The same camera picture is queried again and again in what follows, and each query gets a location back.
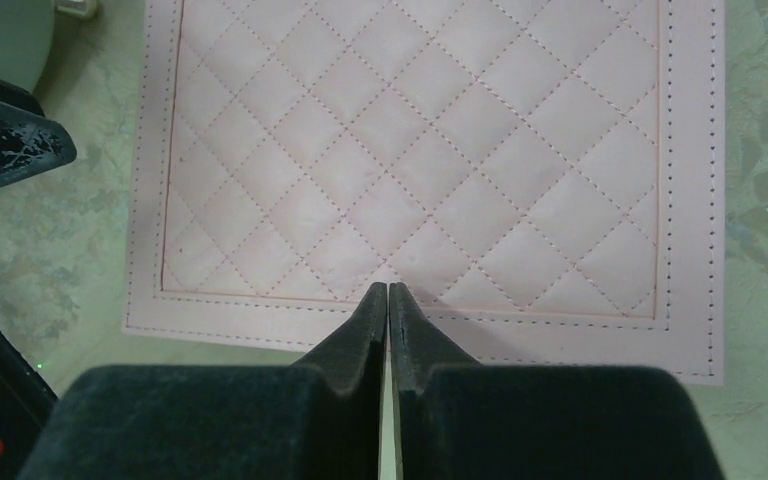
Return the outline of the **pink jewelry box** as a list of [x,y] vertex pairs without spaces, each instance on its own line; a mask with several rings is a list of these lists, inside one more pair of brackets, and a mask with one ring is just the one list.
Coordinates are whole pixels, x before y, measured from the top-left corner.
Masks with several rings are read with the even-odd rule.
[[127,333],[724,381],[721,1],[149,1]]

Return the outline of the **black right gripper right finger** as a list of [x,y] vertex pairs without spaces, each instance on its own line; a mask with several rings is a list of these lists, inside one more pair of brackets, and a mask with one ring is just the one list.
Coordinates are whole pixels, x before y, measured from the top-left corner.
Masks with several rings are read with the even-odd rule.
[[389,287],[402,479],[719,479],[697,410],[639,366],[478,362]]

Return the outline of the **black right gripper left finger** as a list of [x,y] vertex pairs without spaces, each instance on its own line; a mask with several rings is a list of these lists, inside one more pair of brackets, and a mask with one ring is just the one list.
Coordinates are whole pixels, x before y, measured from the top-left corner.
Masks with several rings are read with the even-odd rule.
[[284,366],[108,365],[56,404],[24,479],[374,479],[387,288]]

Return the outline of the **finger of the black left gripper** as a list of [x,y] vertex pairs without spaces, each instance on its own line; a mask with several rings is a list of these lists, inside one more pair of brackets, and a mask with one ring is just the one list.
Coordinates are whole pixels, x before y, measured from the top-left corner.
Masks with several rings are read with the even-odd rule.
[[69,164],[75,144],[32,93],[0,80],[0,188]]

